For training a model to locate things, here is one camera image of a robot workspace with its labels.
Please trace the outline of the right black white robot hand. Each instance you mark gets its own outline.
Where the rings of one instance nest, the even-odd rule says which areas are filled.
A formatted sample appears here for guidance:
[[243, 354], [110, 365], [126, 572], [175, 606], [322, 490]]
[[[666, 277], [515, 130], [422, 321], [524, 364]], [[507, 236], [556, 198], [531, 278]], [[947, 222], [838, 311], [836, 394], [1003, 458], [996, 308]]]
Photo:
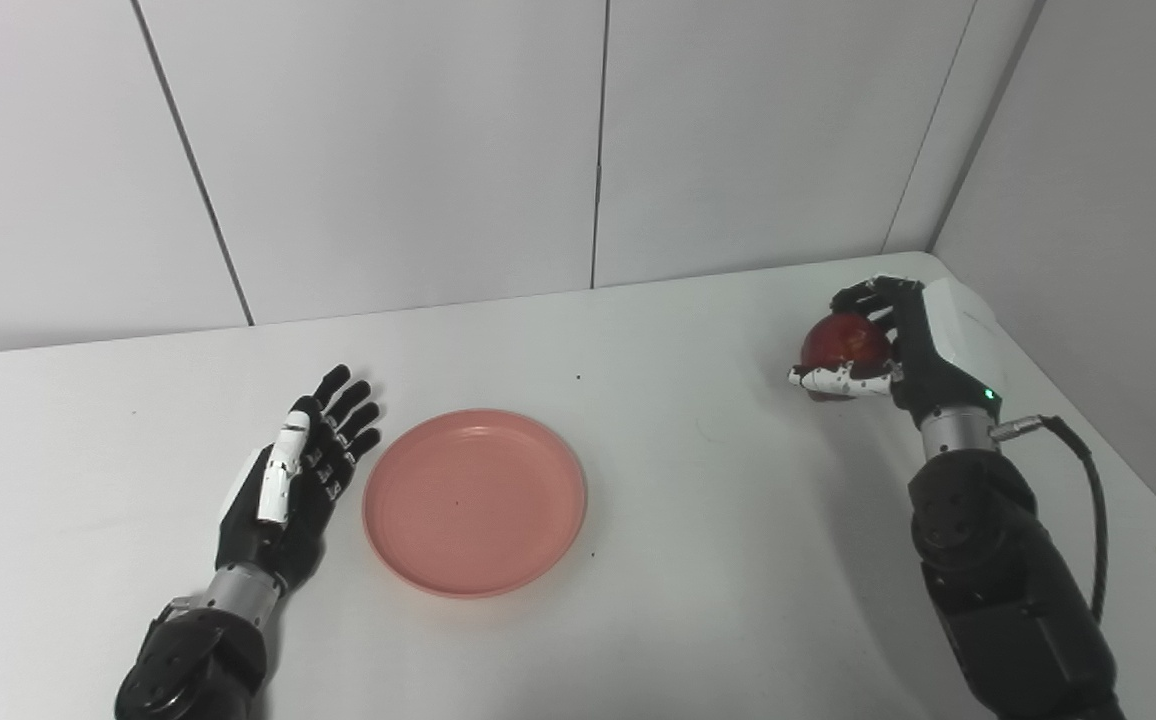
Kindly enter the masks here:
[[860, 316], [892, 340], [879, 369], [860, 359], [801, 363], [788, 381], [827, 398], [888, 396], [916, 425], [953, 407], [975, 407], [1000, 420], [1006, 373], [998, 357], [993, 311], [953, 277], [921, 282], [876, 274], [843, 288], [829, 302], [833, 316]]

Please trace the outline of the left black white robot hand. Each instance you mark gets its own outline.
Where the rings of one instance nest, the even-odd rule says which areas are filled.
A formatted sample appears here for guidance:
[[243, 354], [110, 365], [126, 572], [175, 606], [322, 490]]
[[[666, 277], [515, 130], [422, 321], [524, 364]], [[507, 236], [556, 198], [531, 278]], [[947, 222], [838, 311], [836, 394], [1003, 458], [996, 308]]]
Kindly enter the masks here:
[[240, 470], [220, 521], [217, 569], [249, 565], [291, 592], [307, 582], [357, 463], [381, 441], [381, 407], [348, 365], [287, 410], [275, 439]]

